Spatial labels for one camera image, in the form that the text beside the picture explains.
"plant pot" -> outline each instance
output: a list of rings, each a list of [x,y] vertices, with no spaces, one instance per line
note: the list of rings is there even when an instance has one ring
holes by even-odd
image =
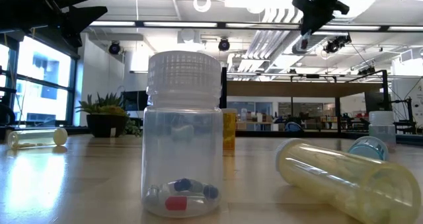
[[[95,137],[118,137],[125,130],[128,117],[108,114],[87,115],[88,128]]]

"yellowish plastic tube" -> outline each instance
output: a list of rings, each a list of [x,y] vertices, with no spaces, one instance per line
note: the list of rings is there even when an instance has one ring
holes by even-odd
[[[408,169],[289,139],[276,150],[276,169],[286,182],[365,224],[412,224],[421,205]]]

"potted plant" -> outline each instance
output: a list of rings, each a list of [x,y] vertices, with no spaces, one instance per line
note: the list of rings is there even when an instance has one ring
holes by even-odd
[[[126,130],[139,136],[139,128],[129,119],[129,115],[122,108],[122,95],[107,94],[101,98],[97,93],[97,100],[93,102],[89,94],[87,101],[79,101],[80,106],[77,112],[86,112],[87,124],[90,132],[95,137],[118,137],[126,134]]]

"wooden table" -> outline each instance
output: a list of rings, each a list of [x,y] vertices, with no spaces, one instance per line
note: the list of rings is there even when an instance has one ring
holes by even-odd
[[[237,138],[236,151],[225,152],[223,158],[225,189],[220,207],[190,219],[167,219],[143,211],[141,139],[81,135],[70,137],[65,147],[18,152],[0,145],[0,223],[358,223],[282,180],[273,156],[282,140]],[[352,141],[313,142],[345,151]],[[423,184],[423,149],[400,146],[392,160],[409,168]],[[416,223],[423,223],[423,217]]]

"computer screen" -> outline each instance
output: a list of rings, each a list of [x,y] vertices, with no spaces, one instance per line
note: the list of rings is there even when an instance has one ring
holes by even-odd
[[[383,107],[383,93],[381,92],[366,92],[364,93],[365,109],[367,113],[373,111],[384,111]],[[389,111],[392,111],[392,104],[389,103]]]
[[[148,95],[145,91],[128,91],[123,94],[125,111],[142,111],[147,107]]]

